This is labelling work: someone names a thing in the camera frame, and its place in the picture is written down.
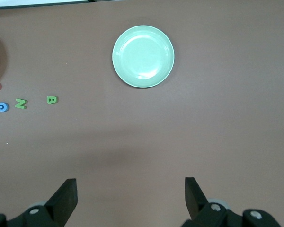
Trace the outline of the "green foam letter N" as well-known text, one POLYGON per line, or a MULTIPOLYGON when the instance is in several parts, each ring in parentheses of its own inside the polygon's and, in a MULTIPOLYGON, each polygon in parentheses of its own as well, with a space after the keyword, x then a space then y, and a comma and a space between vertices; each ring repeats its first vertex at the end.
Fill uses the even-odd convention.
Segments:
POLYGON ((27 100, 16 98, 15 101, 16 101, 16 104, 14 105, 15 108, 17 108, 17 109, 26 109, 27 108, 27 106, 26 106, 27 100))

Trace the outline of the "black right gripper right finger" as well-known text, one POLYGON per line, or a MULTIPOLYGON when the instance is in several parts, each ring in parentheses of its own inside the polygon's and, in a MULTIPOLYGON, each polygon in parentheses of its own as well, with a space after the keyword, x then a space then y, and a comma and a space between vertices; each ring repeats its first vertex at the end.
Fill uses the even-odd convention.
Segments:
POLYGON ((247 209, 240 216, 219 202, 208 201, 194 177, 185 178, 185 202, 190 219, 181 227, 281 227, 266 211, 247 209))

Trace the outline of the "light green round plate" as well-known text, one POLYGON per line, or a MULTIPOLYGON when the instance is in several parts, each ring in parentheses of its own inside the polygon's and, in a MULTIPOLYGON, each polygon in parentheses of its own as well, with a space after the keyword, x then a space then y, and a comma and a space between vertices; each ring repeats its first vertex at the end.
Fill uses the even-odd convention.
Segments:
POLYGON ((118 77, 135 88, 159 85, 172 72, 175 51, 170 38, 160 29, 133 26, 124 31, 112 49, 112 64, 118 77))

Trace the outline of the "white table edge rail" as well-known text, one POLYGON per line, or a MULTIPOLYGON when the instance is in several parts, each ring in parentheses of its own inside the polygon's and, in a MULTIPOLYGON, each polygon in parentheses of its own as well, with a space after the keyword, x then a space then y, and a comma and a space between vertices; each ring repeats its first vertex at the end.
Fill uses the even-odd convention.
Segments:
POLYGON ((0 0, 0 9, 29 8, 52 5, 81 4, 124 0, 0 0))

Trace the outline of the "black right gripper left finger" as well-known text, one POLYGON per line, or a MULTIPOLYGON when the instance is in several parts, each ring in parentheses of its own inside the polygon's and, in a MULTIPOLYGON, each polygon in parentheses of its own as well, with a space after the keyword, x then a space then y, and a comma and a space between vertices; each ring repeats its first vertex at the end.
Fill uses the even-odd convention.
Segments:
POLYGON ((77 206, 77 181, 67 179, 44 205, 28 208, 8 220, 0 213, 0 227, 64 227, 77 206))

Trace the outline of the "brown table cloth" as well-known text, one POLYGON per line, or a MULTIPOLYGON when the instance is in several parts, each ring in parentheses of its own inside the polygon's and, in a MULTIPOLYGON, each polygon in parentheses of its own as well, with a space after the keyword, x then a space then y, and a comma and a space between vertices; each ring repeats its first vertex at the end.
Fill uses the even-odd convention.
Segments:
POLYGON ((7 218, 76 178, 66 227, 180 227, 194 177, 208 198, 284 227, 284 0, 2 9, 0 83, 7 218), (172 72, 149 89, 112 64, 117 38, 137 25, 159 28, 175 50, 172 72))

